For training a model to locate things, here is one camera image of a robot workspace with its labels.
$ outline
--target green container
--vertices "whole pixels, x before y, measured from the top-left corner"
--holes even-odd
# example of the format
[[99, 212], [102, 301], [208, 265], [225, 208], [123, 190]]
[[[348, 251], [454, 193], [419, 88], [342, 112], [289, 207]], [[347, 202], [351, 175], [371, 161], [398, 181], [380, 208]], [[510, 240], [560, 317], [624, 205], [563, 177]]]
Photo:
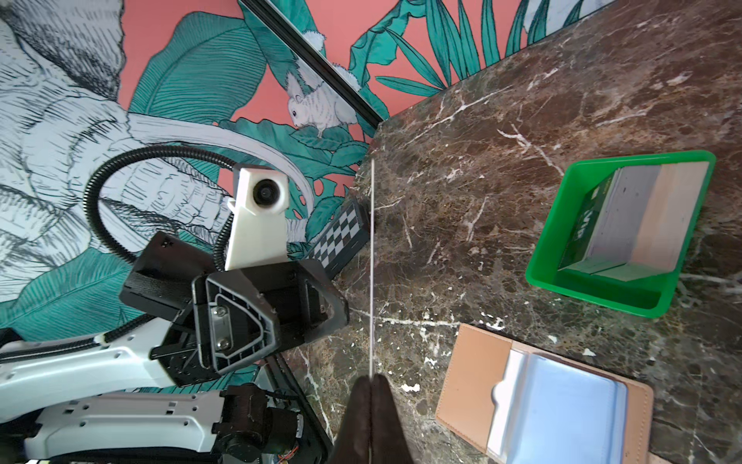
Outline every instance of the green container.
[[[580, 212], [582, 199], [601, 180], [623, 166], [687, 163], [690, 161], [708, 161], [709, 170], [698, 196], [698, 202], [689, 224], [680, 259], [673, 272], [622, 282], [569, 269], [557, 270], [572, 232], [574, 221]], [[670, 308], [670, 301], [680, 277], [680, 269], [683, 267], [696, 219], [701, 205], [703, 205], [703, 198], [706, 196], [706, 188], [709, 186], [714, 164], [716, 164], [716, 157], [704, 150], [604, 158], [579, 161], [572, 164], [564, 174], [562, 185], [556, 194], [556, 200], [554, 200], [549, 212], [539, 243], [536, 245], [531, 262], [525, 271], [525, 278], [528, 283], [636, 316], [660, 317]]]

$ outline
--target wall mural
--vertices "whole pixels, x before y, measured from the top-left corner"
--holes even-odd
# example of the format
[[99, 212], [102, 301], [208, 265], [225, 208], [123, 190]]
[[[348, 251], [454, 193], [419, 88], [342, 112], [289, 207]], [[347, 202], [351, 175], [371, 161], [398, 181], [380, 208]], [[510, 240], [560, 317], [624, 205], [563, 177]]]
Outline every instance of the wall mural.
[[[370, 2], [342, 22], [340, 0], [274, 3], [387, 118], [608, 1]], [[150, 3], [0, 5], [0, 327], [26, 339], [109, 330], [138, 315], [118, 301], [129, 266], [82, 212], [85, 184], [107, 159], [177, 143], [280, 169], [297, 258], [342, 203], [373, 136], [236, 0]], [[132, 251], [157, 230], [210, 250], [231, 175], [181, 159], [129, 166], [102, 192], [104, 222]]]

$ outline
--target camera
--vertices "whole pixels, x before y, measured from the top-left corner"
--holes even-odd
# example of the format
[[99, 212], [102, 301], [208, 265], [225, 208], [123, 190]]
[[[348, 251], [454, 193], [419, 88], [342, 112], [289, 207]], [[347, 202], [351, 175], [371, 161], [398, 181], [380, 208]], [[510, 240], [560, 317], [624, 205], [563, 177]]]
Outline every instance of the camera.
[[262, 166], [237, 165], [234, 177], [234, 199], [227, 203], [234, 220], [225, 270], [288, 261], [288, 176]]

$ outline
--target marble tabletop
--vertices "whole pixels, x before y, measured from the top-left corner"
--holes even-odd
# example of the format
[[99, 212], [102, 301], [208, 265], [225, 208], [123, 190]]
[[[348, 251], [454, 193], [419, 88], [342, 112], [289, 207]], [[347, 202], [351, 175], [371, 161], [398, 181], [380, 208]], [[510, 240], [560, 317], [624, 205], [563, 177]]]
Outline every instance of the marble tabletop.
[[[739, 1], [618, 0], [382, 125], [374, 362], [417, 462], [487, 462], [435, 420], [459, 323], [651, 385], [650, 449], [675, 464], [742, 462], [740, 36]], [[717, 164], [667, 314], [526, 282], [571, 163], [696, 148]], [[351, 324], [287, 356], [333, 436], [367, 372], [368, 264], [335, 281]]]

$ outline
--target black wall trim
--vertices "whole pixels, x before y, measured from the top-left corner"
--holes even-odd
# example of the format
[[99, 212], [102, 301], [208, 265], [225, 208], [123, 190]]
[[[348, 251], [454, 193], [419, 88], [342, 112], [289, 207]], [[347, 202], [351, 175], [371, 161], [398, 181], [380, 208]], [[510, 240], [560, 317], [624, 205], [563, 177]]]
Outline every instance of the black wall trim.
[[239, 0], [248, 10], [252, 11], [268, 29], [272, 30], [279, 39], [305, 61], [342, 99], [347, 101], [374, 129], [381, 124], [382, 118], [371, 108], [366, 100], [353, 90], [353, 87], [343, 79], [337, 71], [311, 45], [306, 43], [301, 34], [286, 18], [270, 3], [270, 0]]

